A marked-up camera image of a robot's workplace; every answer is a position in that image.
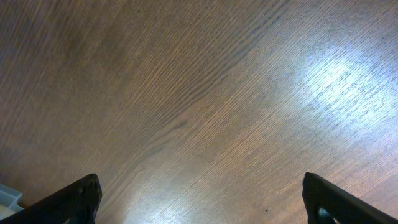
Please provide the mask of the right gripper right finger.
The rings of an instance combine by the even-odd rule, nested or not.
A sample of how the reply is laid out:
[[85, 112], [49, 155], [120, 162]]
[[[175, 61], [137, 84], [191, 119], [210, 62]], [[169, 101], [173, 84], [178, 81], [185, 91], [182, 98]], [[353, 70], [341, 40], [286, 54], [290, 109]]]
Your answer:
[[317, 174], [306, 172], [302, 198], [308, 224], [397, 224], [397, 219], [374, 208]]

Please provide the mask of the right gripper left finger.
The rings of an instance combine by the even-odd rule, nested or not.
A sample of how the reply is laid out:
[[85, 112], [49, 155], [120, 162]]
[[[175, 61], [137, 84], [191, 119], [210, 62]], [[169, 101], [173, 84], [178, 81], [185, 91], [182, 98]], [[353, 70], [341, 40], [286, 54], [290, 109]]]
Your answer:
[[89, 174], [1, 220], [1, 224], [95, 224], [101, 198], [98, 176]]

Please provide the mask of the clear plastic storage container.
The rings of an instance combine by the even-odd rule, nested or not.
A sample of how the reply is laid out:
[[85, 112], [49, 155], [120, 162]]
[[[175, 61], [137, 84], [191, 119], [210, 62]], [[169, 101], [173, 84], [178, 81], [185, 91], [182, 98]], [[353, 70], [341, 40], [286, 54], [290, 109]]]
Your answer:
[[14, 190], [6, 185], [0, 184], [0, 220], [3, 220], [23, 210], [23, 208], [18, 205], [21, 197], [22, 192]]

